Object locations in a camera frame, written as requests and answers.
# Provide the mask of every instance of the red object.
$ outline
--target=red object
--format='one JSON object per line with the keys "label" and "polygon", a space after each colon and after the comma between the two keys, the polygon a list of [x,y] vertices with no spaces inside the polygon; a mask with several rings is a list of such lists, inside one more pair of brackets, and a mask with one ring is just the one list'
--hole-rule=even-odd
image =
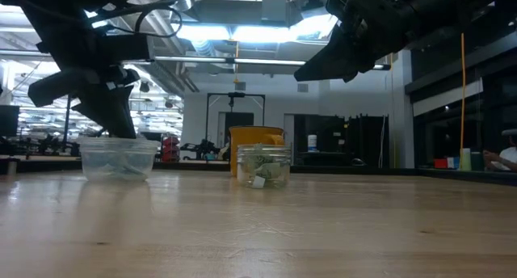
{"label": "red object", "polygon": [[447,169],[447,159],[435,159],[435,169]]}
{"label": "red object", "polygon": [[162,162],[177,162],[179,161],[179,148],[177,144],[179,140],[177,137],[168,137],[163,140],[162,148]]}

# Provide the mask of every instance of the jar lid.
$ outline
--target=jar lid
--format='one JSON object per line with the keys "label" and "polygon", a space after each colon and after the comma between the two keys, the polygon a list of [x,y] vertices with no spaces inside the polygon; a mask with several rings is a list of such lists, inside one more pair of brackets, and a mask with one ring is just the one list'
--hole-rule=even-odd
{"label": "jar lid", "polygon": [[237,150],[239,152],[278,152],[278,151],[286,151],[291,150],[291,146],[289,145],[263,145],[263,144],[254,144],[254,145],[238,145]]}

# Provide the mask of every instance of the computer monitor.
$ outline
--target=computer monitor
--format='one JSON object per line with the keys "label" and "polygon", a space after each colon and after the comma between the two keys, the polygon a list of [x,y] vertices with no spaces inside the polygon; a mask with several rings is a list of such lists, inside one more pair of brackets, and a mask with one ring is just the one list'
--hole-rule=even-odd
{"label": "computer monitor", "polygon": [[0,137],[16,137],[19,106],[0,105]]}

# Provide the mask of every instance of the door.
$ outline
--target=door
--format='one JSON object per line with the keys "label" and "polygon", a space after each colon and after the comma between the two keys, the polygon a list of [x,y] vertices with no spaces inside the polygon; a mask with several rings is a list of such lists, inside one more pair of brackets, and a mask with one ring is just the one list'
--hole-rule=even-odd
{"label": "door", "polygon": [[229,128],[234,126],[253,125],[254,115],[249,112],[226,112],[225,144],[229,141]]}

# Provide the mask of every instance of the glass jar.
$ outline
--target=glass jar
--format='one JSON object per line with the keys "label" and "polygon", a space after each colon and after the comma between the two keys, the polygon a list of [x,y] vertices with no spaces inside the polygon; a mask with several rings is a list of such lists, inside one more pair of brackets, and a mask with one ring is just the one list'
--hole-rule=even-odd
{"label": "glass jar", "polygon": [[237,179],[242,186],[279,188],[287,185],[291,148],[285,145],[240,145],[237,148]]}

